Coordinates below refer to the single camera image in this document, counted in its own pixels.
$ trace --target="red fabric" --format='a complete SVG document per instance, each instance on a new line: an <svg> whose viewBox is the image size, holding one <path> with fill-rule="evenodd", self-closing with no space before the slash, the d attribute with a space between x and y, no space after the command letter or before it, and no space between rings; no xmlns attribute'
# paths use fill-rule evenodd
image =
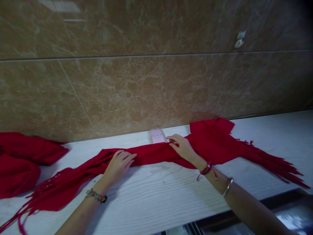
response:
<svg viewBox="0 0 313 235"><path fill-rule="evenodd" d="M51 165L68 152L60 144L21 133L0 133L0 199L34 189L40 176L38 165Z"/></svg>
<svg viewBox="0 0 313 235"><path fill-rule="evenodd" d="M283 176L294 183L309 188L302 180L290 174L299 174L297 170L282 158L269 155L252 145L238 141L229 135L234 124L224 118L200 121L190 124L191 134L186 138L193 149L206 161L213 165L223 164L239 156L253 161L277 176ZM0 227L0 233L16 219L19 222L21 233L25 234L21 216L28 210L29 215L36 210L58 211L68 204L74 197L79 187L88 179L106 170L113 154L120 149L103 149L94 158L81 166L72 169L66 168L54 177L37 186L31 199L16 215ZM126 149L130 153L137 153L132 166L153 164L162 161L174 162L183 167L195 169L185 159L181 158L168 143L144 145Z"/></svg>

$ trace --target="white wooden table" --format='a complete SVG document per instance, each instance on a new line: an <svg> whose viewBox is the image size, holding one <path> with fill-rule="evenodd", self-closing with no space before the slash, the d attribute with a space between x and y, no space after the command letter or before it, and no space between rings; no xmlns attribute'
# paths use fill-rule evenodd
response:
<svg viewBox="0 0 313 235"><path fill-rule="evenodd" d="M256 147L293 163L313 187L313 111L233 120L232 135L254 140ZM189 125L164 129L165 135L190 133ZM39 181L66 167L77 167L97 155L101 149L130 148L149 144L149 132L131 133L66 144L67 155L50 167L42 167ZM295 188L243 158L216 166L257 199L274 196ZM153 234L178 225L229 210L210 183L197 170L175 163L162 162L132 167L125 179L108 193L87 229L87 234ZM41 211L28 217L25 229L32 234L54 234L76 209L95 180L90 181L77 197L58 212ZM0 224L5 223L27 201L24 197L0 200ZM14 223L3 234L19 234Z"/></svg>

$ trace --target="red string bracelet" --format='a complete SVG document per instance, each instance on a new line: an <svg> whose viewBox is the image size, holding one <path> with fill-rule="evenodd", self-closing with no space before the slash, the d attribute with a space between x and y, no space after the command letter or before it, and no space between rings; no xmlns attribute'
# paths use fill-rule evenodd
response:
<svg viewBox="0 0 313 235"><path fill-rule="evenodd" d="M212 161L211 161L211 160L210 160L210 164L207 162L207 166L206 166L202 171L200 171L200 175L207 175L207 174L210 173L211 170L212 170L212 171L214 172L214 174L215 174L215 180L217 180L217 175L216 175L215 170L212 168Z"/></svg>

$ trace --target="bracelet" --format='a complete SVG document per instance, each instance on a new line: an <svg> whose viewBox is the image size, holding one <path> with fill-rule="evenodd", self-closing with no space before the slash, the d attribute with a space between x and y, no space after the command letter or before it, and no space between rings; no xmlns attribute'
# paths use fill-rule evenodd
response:
<svg viewBox="0 0 313 235"><path fill-rule="evenodd" d="M97 194L95 191L93 191L92 189L88 190L86 192L86 197L95 197L100 203L105 203L107 200L108 200L108 197L105 195L105 196L101 196L99 194Z"/></svg>
<svg viewBox="0 0 313 235"><path fill-rule="evenodd" d="M207 166L206 166L202 171L200 171L200 174L199 174L198 177L197 177L197 181L199 181L200 175L207 175L207 174L210 173L211 170L213 170L213 172L214 172L214 174L215 174L215 179L217 180L216 172L215 172L215 170L212 168L212 161L210 161L210 164L207 162Z"/></svg>
<svg viewBox="0 0 313 235"><path fill-rule="evenodd" d="M231 181L229 182L229 184L228 184L228 186L227 186L225 192L223 193L223 197L224 197L224 198L225 198L226 195L228 194L228 192L229 192L229 190L230 190L230 188L231 188L231 184L233 183L233 181L235 180L235 178L234 178L234 177L230 177L230 180L231 180Z"/></svg>

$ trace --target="hand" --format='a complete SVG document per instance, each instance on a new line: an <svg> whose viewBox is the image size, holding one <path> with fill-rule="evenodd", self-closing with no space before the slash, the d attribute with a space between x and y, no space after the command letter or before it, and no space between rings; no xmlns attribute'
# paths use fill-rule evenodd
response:
<svg viewBox="0 0 313 235"><path fill-rule="evenodd" d="M198 154L193 150L189 141L181 135L175 134L166 138L170 140L170 146L187 161L192 162L194 158L198 157Z"/></svg>
<svg viewBox="0 0 313 235"><path fill-rule="evenodd" d="M136 156L136 153L130 154L129 152L118 150L113 155L101 179L93 187L93 190L98 194L105 195L112 185L124 178Z"/></svg>
<svg viewBox="0 0 313 235"><path fill-rule="evenodd" d="M166 137L170 140L170 146L184 159L193 164L196 168L203 170L206 161L200 157L191 147L189 141L181 135L175 134Z"/></svg>

